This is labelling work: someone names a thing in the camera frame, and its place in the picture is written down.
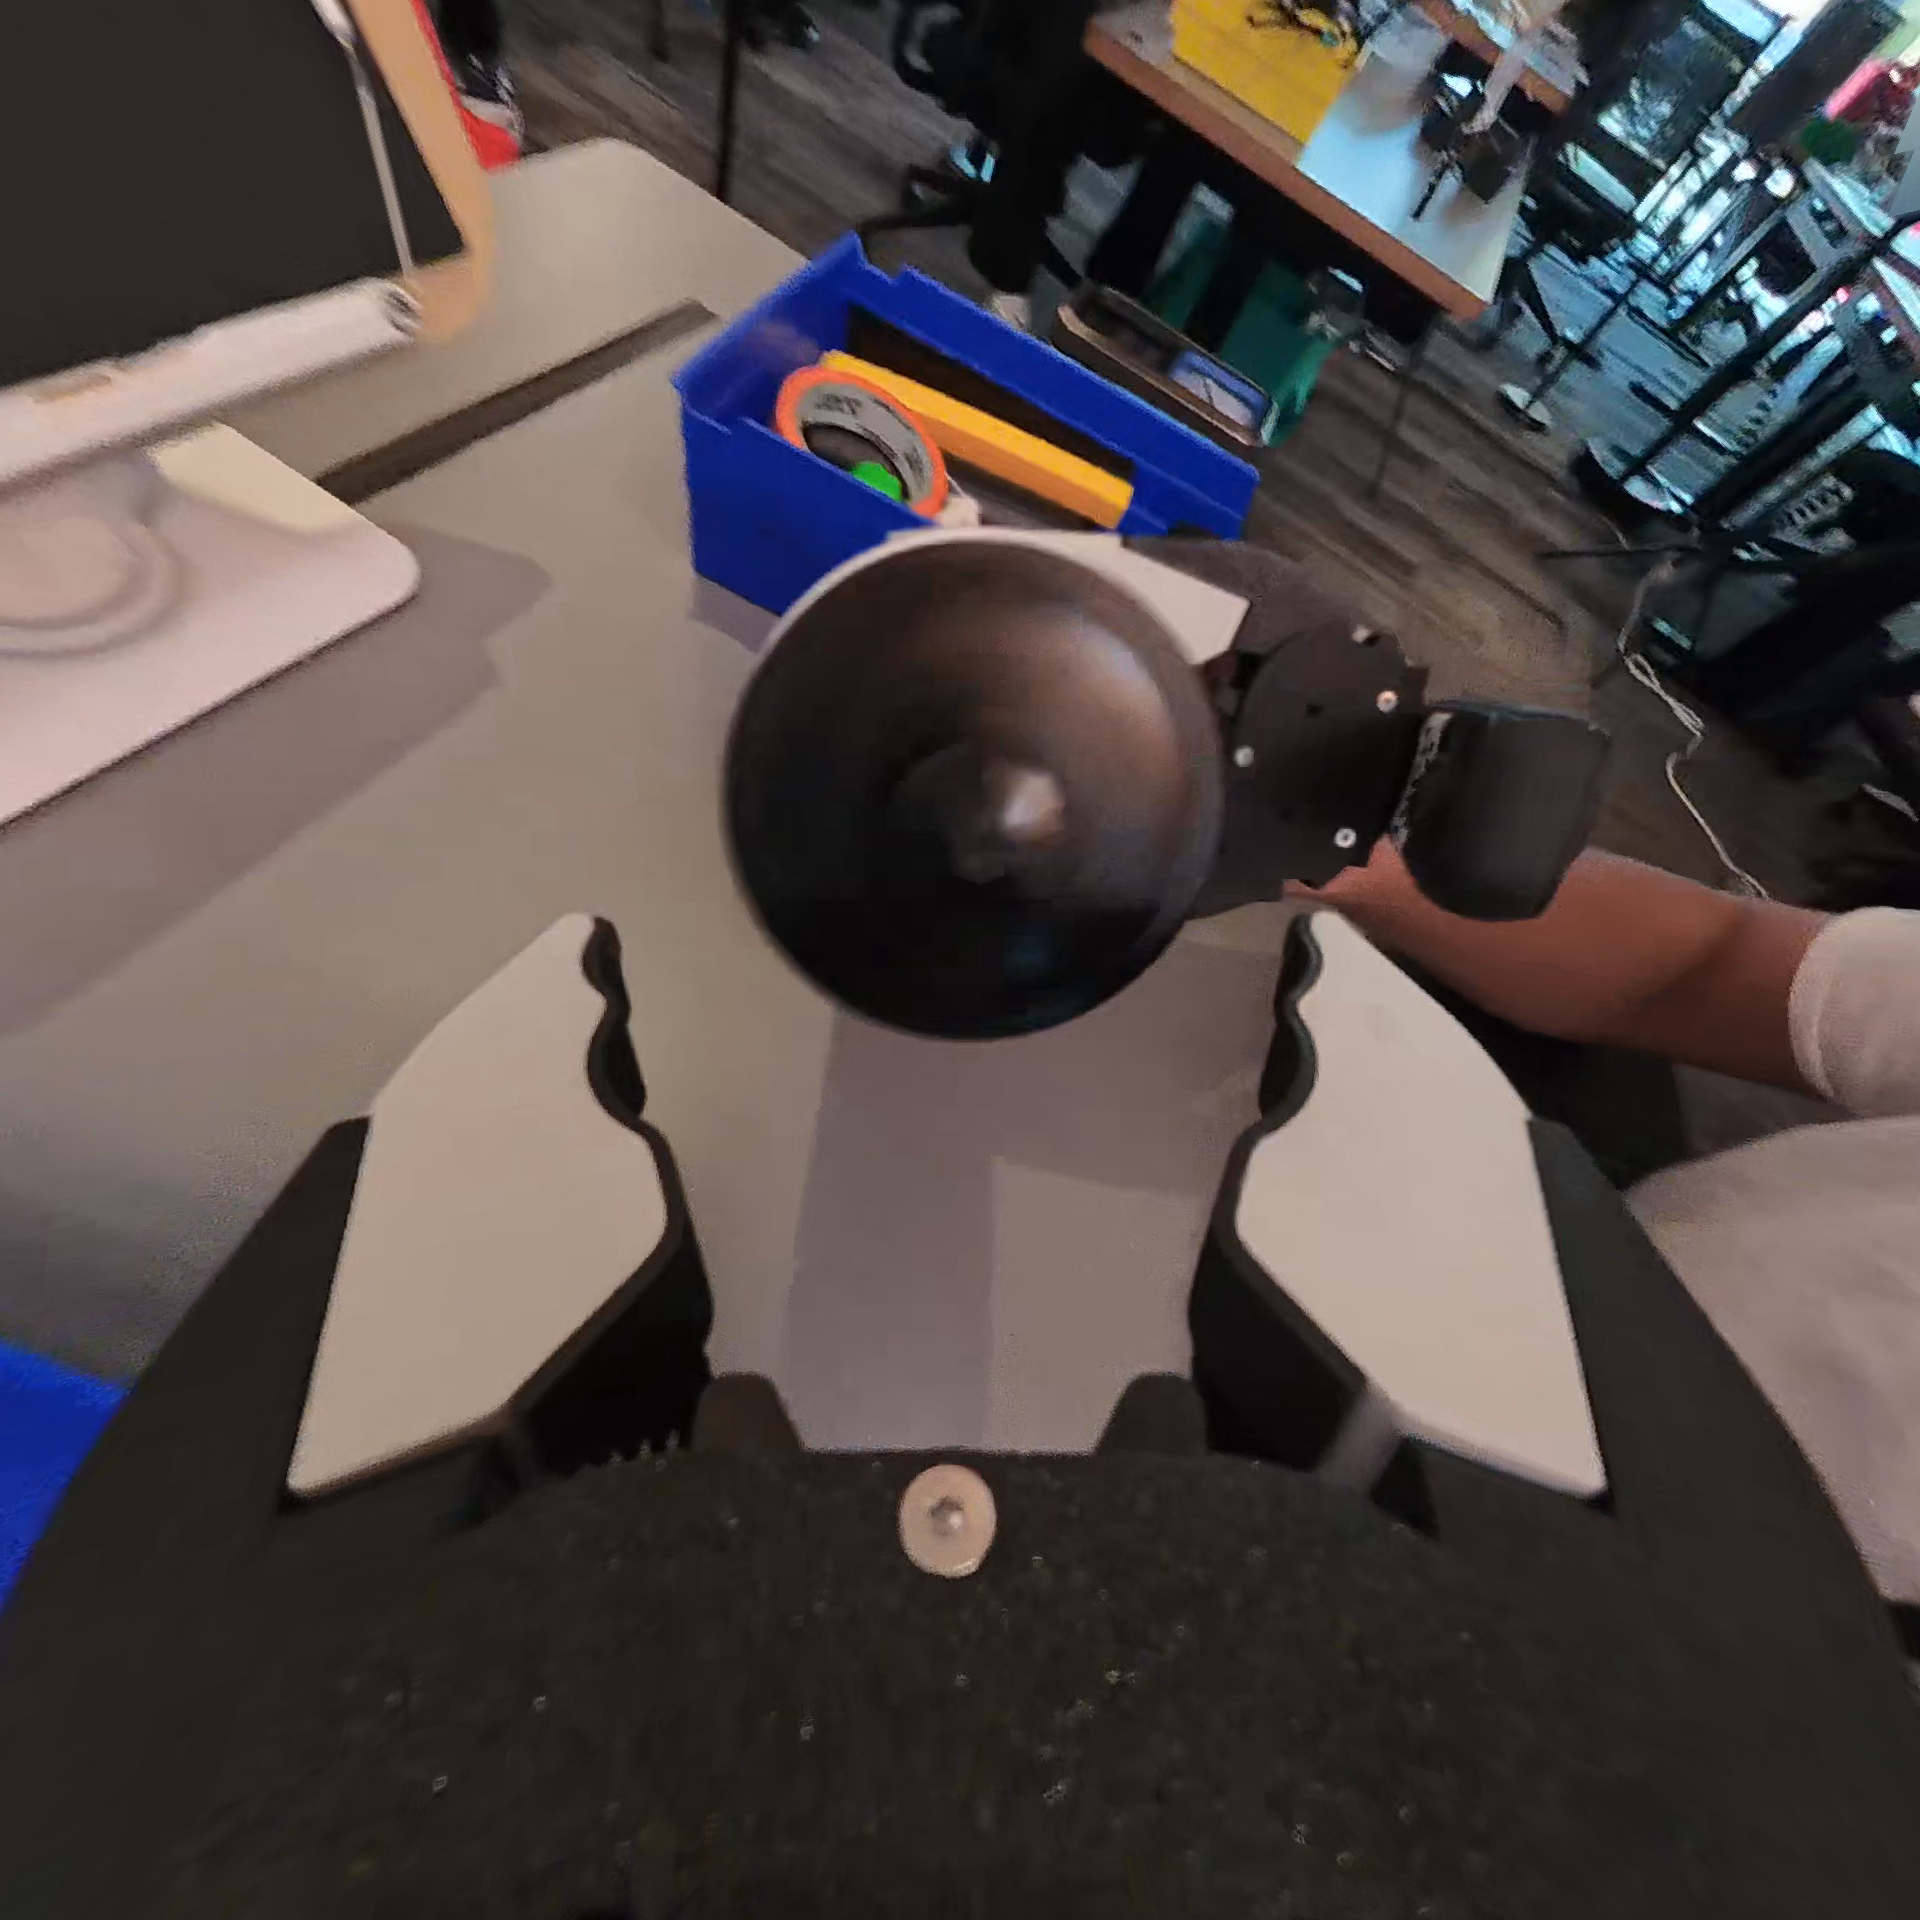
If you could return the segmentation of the wood-rimmed dark board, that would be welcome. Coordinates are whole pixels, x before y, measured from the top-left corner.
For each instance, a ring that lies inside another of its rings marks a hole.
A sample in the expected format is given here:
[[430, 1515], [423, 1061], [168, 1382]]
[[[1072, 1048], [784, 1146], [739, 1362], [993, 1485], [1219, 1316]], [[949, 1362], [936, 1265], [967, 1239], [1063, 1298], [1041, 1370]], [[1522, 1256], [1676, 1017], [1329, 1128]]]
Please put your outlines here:
[[5, 3], [5, 413], [218, 413], [477, 321], [429, 3]]

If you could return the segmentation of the person's right forearm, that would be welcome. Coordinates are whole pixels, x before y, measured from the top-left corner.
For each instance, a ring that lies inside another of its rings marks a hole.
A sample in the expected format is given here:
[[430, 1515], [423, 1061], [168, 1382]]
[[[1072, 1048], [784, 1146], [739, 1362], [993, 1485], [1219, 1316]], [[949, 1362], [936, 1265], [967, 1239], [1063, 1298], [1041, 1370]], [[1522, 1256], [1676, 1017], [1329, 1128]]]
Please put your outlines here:
[[1300, 897], [1529, 1034], [1815, 1092], [1791, 1017], [1795, 980], [1829, 921], [1810, 908], [1589, 850], [1536, 917], [1476, 921], [1422, 894], [1391, 842]]

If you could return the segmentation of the yellow box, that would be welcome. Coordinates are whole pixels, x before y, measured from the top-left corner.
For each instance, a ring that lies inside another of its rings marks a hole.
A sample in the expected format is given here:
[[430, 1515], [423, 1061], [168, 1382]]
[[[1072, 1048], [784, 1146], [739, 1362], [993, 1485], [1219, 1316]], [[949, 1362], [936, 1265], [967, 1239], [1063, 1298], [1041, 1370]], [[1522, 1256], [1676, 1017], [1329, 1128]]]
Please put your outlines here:
[[1319, 129], [1362, 59], [1347, 1], [1172, 1], [1171, 53], [1296, 142]]

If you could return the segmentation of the black rubber suction cup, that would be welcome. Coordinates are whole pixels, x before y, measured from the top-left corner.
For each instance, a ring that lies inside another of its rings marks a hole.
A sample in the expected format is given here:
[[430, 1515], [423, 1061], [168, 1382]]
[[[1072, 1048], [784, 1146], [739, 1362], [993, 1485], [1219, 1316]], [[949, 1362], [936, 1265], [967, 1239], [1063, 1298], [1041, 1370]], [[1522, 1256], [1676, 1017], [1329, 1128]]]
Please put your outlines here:
[[1063, 542], [911, 535], [781, 614], [722, 815], [768, 941], [849, 1012], [990, 1041], [1171, 945], [1219, 858], [1219, 719], [1145, 583]]

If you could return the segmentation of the yellow square bar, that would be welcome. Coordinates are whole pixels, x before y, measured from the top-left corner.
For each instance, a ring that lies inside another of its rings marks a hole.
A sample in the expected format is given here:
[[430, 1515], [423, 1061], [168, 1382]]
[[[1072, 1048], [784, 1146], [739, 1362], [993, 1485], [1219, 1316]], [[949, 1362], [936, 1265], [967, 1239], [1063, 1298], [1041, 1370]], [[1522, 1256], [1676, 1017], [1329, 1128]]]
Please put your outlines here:
[[888, 397], [921, 423], [943, 456], [1050, 509], [1114, 532], [1135, 506], [1136, 487], [1129, 478], [938, 386], [840, 347], [826, 352], [816, 371], [846, 376]]

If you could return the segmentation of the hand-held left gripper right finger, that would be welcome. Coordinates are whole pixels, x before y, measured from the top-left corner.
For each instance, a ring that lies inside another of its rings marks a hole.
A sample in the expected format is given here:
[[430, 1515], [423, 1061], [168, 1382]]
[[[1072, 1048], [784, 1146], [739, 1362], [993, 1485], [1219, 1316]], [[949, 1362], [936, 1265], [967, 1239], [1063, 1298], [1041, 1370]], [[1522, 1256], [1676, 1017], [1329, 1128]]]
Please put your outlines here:
[[1353, 923], [1288, 926], [1188, 1296], [1227, 1451], [1381, 1490], [1413, 1446], [1610, 1488], [1520, 1092]]

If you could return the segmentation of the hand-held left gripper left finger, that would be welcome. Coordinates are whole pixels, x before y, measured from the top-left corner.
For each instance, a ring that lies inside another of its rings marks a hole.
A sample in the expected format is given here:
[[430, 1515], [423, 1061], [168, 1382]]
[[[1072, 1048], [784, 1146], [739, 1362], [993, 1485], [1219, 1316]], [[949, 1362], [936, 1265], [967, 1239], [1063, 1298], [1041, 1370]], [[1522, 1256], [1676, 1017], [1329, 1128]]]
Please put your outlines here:
[[374, 1095], [291, 1495], [473, 1444], [573, 1474], [688, 1431], [715, 1302], [630, 1015], [616, 928], [565, 916]]

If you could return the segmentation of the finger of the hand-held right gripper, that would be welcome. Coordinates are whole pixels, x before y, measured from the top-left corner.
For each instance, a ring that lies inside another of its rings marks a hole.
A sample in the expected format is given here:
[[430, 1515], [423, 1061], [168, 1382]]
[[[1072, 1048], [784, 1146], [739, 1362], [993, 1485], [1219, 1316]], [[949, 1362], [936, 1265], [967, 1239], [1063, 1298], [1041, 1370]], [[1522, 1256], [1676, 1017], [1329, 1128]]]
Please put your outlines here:
[[1209, 583], [1163, 557], [1131, 545], [1112, 532], [1029, 532], [978, 525], [900, 532], [885, 540], [888, 554], [954, 550], [983, 557], [990, 548], [1021, 548], [1055, 556], [1125, 588], [1153, 611], [1191, 664], [1209, 664], [1235, 647], [1251, 607], [1247, 593]]

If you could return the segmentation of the orange tape roll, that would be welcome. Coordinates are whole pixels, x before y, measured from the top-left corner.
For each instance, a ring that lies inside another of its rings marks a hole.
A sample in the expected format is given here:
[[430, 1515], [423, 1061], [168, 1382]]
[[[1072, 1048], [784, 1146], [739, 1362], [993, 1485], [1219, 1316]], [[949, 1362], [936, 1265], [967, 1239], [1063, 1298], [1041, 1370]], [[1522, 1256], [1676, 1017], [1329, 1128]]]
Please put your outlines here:
[[924, 521], [943, 519], [951, 495], [949, 463], [914, 416], [849, 376], [816, 367], [799, 367], [781, 383], [772, 411], [781, 441], [850, 479], [854, 462], [879, 459], [899, 474], [907, 492], [902, 504], [880, 494], [885, 499]]

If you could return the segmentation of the black square bar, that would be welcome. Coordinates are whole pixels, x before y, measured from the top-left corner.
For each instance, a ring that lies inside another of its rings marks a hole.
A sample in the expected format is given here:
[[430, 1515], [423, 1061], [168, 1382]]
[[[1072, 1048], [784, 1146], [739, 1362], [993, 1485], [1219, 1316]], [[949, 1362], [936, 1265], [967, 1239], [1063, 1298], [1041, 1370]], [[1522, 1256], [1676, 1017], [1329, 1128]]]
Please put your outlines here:
[[1136, 479], [1139, 467], [1125, 452], [1070, 422], [1057, 405], [1024, 396], [993, 373], [981, 371], [972, 362], [902, 329], [863, 301], [853, 301], [846, 309], [843, 347], [856, 362], [947, 394], [1125, 481]]

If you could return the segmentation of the white desk stand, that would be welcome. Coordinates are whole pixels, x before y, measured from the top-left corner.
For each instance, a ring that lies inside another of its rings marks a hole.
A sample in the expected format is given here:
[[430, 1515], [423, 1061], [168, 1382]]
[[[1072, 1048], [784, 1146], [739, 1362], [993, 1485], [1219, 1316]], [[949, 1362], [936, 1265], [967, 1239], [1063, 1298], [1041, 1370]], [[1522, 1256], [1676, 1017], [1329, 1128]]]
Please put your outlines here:
[[5, 388], [5, 823], [419, 591], [406, 544], [222, 419], [419, 329], [364, 278]]

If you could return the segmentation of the wooden work table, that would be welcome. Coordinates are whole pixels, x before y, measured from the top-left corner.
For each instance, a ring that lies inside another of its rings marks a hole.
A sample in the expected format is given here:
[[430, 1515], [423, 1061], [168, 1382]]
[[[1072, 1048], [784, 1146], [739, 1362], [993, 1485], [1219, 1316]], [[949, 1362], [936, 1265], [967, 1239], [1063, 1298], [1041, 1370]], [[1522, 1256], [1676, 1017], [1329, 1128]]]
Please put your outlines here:
[[1487, 202], [1449, 180], [1419, 210], [1432, 175], [1419, 96], [1449, 42], [1497, 62], [1510, 36], [1481, 3], [1410, 3], [1300, 140], [1176, 53], [1171, 3], [1097, 14], [1083, 36], [1101, 69], [1210, 157], [1260, 180], [1454, 323], [1473, 323], [1494, 303], [1524, 180]]

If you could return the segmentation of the dark tray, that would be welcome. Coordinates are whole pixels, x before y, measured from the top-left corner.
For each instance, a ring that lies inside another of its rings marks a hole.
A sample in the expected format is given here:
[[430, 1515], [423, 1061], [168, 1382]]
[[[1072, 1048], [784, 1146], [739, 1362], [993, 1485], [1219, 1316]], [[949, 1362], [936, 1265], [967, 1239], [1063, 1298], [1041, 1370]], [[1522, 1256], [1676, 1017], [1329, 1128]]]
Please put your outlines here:
[[1278, 427], [1272, 396], [1164, 323], [1148, 306], [1086, 279], [1053, 312], [1050, 345], [1168, 419], [1256, 458]]

